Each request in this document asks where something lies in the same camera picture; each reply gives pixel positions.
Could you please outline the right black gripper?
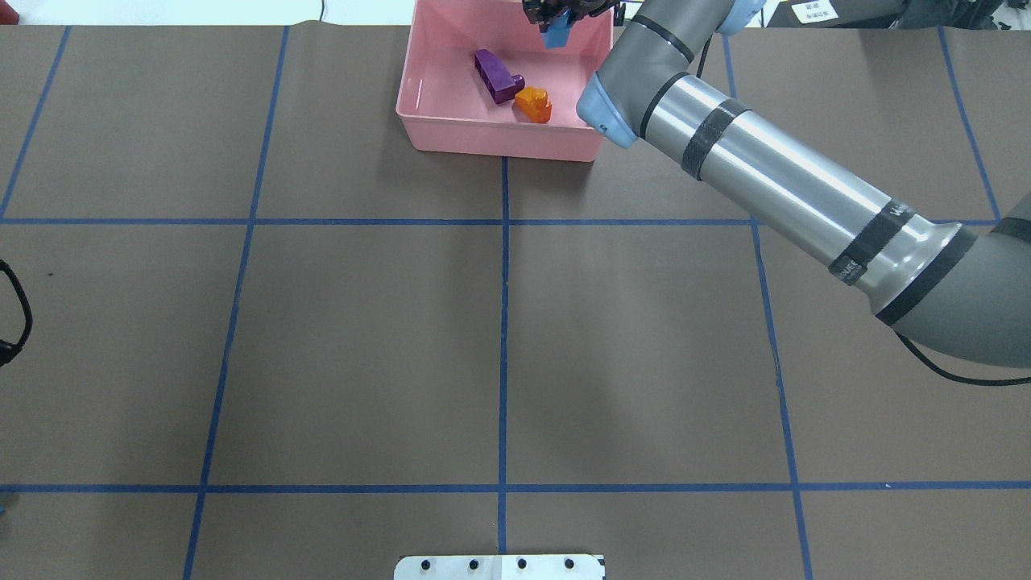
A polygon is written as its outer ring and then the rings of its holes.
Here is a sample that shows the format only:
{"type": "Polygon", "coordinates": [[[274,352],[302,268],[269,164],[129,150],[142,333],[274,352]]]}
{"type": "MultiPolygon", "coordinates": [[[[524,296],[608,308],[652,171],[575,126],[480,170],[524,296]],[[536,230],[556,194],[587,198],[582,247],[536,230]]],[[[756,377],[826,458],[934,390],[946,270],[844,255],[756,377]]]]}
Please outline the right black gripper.
{"type": "Polygon", "coordinates": [[[596,18],[605,12],[611,12],[614,15],[616,26],[622,26],[627,7],[623,1],[523,0],[522,10],[528,22],[533,23],[539,32],[544,33],[552,25],[564,23],[567,28],[572,28],[584,18],[596,18]]]}

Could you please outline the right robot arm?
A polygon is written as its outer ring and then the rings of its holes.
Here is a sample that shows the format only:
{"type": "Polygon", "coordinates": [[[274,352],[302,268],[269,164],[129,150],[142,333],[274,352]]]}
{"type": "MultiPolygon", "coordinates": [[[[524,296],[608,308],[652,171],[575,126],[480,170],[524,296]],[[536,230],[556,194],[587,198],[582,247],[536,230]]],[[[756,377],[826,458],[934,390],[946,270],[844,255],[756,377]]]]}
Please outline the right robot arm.
{"type": "Polygon", "coordinates": [[[759,1],[647,1],[577,103],[627,148],[644,140],[868,297],[918,360],[1030,363],[1029,201],[987,234],[936,224],[689,73],[759,1]]]}

